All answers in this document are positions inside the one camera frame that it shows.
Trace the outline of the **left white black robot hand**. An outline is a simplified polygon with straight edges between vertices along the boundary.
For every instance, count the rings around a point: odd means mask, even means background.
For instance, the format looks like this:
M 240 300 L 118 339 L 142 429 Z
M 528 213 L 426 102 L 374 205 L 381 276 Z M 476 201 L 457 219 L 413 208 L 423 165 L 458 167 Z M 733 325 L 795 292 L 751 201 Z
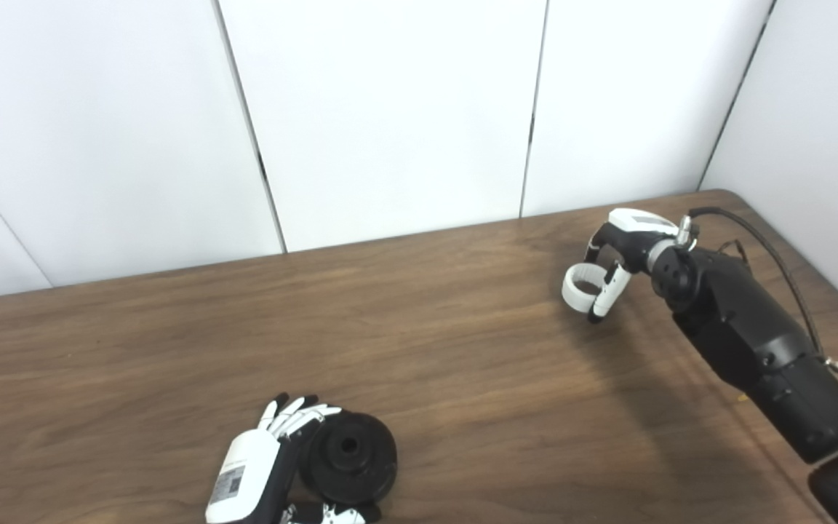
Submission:
M 315 395 L 292 400 L 280 392 L 258 424 L 237 435 L 214 482 L 207 523 L 377 523 L 375 504 L 289 501 L 300 452 L 343 409 Z

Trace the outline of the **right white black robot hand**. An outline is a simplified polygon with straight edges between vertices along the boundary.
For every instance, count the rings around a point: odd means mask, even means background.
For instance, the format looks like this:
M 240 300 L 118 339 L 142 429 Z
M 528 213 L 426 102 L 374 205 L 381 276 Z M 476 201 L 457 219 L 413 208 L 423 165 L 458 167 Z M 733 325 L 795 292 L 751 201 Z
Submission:
M 611 248 L 619 259 L 605 269 L 599 294 L 586 312 L 589 322 L 599 324 L 608 315 L 633 275 L 651 272 L 656 249 L 675 245 L 679 227 L 660 215 L 638 209 L 619 207 L 586 245 L 584 262 L 596 265 L 603 248 Z

